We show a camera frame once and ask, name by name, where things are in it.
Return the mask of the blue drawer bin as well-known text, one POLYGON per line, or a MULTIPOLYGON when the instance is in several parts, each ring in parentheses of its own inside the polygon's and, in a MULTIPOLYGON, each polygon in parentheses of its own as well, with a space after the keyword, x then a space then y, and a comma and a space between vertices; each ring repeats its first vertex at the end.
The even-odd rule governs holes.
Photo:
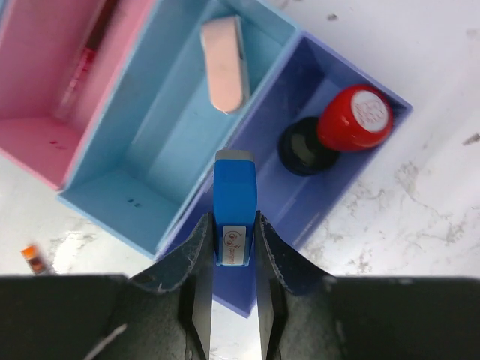
POLYGON ((156 1, 60 200, 144 253, 167 252, 215 153, 256 106, 299 27, 265 1, 156 1), (239 16, 251 96, 209 100, 200 29, 239 16))

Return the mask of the blue pencil sharpener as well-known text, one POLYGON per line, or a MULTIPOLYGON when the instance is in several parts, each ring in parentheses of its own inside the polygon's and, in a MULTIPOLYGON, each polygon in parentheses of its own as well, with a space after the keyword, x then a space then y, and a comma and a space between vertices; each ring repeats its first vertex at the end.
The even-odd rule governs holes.
POLYGON ((249 151, 215 155, 213 214, 218 266, 248 266, 257 213, 257 171, 249 151))

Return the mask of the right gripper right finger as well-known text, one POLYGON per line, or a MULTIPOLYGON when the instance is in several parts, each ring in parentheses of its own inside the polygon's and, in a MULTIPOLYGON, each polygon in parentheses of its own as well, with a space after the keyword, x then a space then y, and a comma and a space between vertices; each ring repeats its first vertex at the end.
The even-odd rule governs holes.
POLYGON ((264 359, 477 359, 474 277, 334 276, 255 222, 264 359))

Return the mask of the red pen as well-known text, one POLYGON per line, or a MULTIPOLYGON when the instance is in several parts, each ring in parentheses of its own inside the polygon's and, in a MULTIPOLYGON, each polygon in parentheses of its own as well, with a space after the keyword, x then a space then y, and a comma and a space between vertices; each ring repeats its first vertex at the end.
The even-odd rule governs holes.
POLYGON ((48 265, 35 244, 30 244, 22 249, 21 254, 35 275, 49 273, 48 265))
POLYGON ((67 120, 69 113, 74 107, 76 97, 80 92, 82 84, 85 82, 85 78, 89 75, 90 68, 110 27, 118 4, 119 0, 103 1, 94 25, 91 27, 85 40, 82 52, 74 63, 73 72, 68 80, 66 89, 61 93, 58 106, 54 112, 54 116, 62 122, 67 120))

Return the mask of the pink eraser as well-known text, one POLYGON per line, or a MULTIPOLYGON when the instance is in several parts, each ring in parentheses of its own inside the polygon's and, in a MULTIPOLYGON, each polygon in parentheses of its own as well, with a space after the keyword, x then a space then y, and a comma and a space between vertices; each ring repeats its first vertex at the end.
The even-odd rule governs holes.
POLYGON ((210 101, 217 110, 234 113, 251 94, 240 17, 204 23, 200 40, 210 101))

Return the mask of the red black round stamp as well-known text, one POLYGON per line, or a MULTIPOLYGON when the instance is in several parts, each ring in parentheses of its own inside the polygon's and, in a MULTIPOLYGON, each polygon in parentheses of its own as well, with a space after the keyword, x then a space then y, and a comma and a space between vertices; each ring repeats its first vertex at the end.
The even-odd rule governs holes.
POLYGON ((323 113, 290 125, 278 142, 281 163, 298 176, 331 169, 342 153, 382 144, 392 132, 393 112, 386 96, 371 85, 340 91, 323 113))

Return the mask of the pink drawer bin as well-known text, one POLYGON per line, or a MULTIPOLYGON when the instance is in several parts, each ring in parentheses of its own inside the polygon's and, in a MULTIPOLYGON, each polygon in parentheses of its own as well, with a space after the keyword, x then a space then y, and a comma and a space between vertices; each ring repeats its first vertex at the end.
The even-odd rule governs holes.
POLYGON ((66 121, 54 116, 103 1, 1 3, 1 153, 65 186, 153 9, 119 1, 66 121))

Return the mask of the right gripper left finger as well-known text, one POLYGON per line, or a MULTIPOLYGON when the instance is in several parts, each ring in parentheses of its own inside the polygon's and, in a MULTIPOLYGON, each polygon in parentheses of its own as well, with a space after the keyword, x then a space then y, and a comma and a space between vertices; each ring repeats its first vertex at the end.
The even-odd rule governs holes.
POLYGON ((207 359, 213 217, 133 277, 1 278, 3 359, 207 359))

